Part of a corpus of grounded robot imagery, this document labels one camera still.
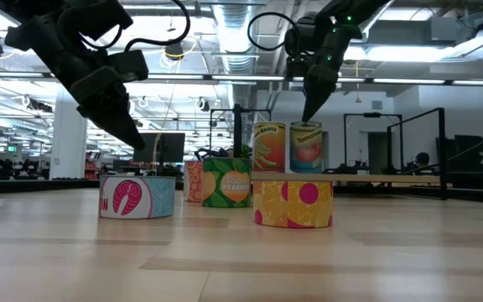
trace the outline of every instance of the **black monitor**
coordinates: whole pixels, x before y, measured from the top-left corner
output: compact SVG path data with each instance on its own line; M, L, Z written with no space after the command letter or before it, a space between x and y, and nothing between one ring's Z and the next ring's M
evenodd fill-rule
M129 165L130 165L129 160L115 159L113 160L113 171L118 171L119 169L122 169L122 167L127 167Z
M133 161L136 163L152 163L154 143L158 133L142 133L141 137L145 143L143 150L133 150ZM163 156L165 163L184 162L185 133L161 133L163 138ZM161 142L156 148L156 162L159 162L161 155Z

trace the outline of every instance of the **white pillar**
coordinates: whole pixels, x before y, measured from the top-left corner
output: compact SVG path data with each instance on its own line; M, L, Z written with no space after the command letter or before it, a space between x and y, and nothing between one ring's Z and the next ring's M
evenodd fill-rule
M51 180L85 176L87 120L76 111L77 107L78 104L70 93L63 86L59 86L49 167Z

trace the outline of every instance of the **wooden board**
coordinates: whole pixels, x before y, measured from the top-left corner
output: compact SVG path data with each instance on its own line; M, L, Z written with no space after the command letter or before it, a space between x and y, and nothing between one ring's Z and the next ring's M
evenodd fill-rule
M279 174L253 173L252 180L276 181L359 181L359 182L392 182L438 184L438 176L415 175L355 175L355 174Z

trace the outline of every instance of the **tomato can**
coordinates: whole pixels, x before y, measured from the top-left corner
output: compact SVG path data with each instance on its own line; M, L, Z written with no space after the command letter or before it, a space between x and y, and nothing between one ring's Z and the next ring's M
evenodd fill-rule
M286 126L280 122L259 122L254 126L252 170L284 173Z
M296 173L321 173L322 124L293 122L290 125L290 169Z

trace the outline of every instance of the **computer monitor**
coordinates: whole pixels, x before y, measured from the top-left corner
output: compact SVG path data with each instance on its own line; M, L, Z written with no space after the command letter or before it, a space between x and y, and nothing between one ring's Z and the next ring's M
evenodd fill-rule
M154 143L158 133L143 133L141 137L145 143L143 150L133 151L133 162L136 163L152 163ZM165 163L182 163L184 162L184 144L185 133L161 133L163 142L163 156ZM158 142L156 149L156 162L159 162L161 155L161 142Z

